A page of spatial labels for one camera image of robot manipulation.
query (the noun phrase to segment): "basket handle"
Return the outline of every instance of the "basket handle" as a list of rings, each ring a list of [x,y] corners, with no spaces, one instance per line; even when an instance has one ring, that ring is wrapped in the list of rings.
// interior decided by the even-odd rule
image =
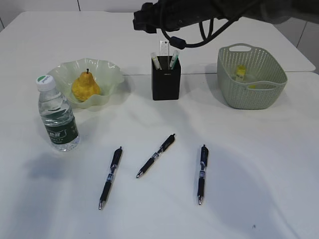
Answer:
[[[256,86],[256,85],[271,85],[271,86],[275,86],[274,88],[271,89],[254,89],[254,88],[250,88],[250,86]],[[268,91],[268,90],[273,90],[275,88],[277,88],[279,85],[278,83],[274,83],[274,82],[270,82],[270,81],[257,81],[257,82],[251,82],[251,83],[247,83],[246,88],[250,91]]]
[[[227,46],[226,48],[227,48],[228,51],[231,51],[230,48],[235,47],[235,46],[246,46],[246,47],[249,47],[250,48],[249,51],[251,51],[253,48],[255,48],[254,46],[246,44],[246,43],[236,43],[236,44]]]

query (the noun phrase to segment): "green basket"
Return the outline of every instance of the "green basket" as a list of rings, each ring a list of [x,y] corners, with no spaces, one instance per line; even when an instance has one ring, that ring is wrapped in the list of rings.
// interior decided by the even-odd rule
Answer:
[[[246,46],[250,50],[231,51],[234,46]],[[246,67],[246,83],[235,81],[238,65]],[[284,70],[268,51],[244,43],[219,49],[217,77],[226,102],[231,107],[246,110],[268,108],[287,83]]]

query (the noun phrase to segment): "white wall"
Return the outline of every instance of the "white wall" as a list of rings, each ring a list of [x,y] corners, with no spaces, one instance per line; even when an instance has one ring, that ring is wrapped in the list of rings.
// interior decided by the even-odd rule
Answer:
[[[0,18],[6,27],[23,11],[82,11],[101,10],[133,12],[145,2],[157,0],[0,0]],[[319,25],[292,18],[275,27],[293,43],[312,63],[319,73]]]
[[[134,12],[145,2],[157,0],[79,0],[81,11]]]
[[[23,11],[78,11],[77,0],[0,0],[0,17],[6,27]]]

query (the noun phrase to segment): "glass bowl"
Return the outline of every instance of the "glass bowl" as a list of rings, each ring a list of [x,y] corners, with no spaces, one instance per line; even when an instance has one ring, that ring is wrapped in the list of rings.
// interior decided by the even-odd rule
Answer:
[[[75,98],[71,87],[73,82],[80,77],[81,73],[86,71],[87,68],[89,68],[94,80],[99,85],[101,94],[92,95],[89,99],[82,102]],[[94,105],[104,105],[116,87],[124,81],[124,77],[118,66],[109,61],[90,58],[62,63],[51,70],[48,75],[54,77],[57,89],[68,98],[72,106],[83,109]]]

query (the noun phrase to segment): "yellow pear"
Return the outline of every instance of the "yellow pear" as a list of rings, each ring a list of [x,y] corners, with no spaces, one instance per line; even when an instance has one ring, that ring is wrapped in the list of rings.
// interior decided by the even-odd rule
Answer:
[[[89,69],[86,69],[86,72],[82,72],[80,77],[73,82],[72,93],[80,101],[86,101],[92,95],[101,93],[100,87],[96,84]]]

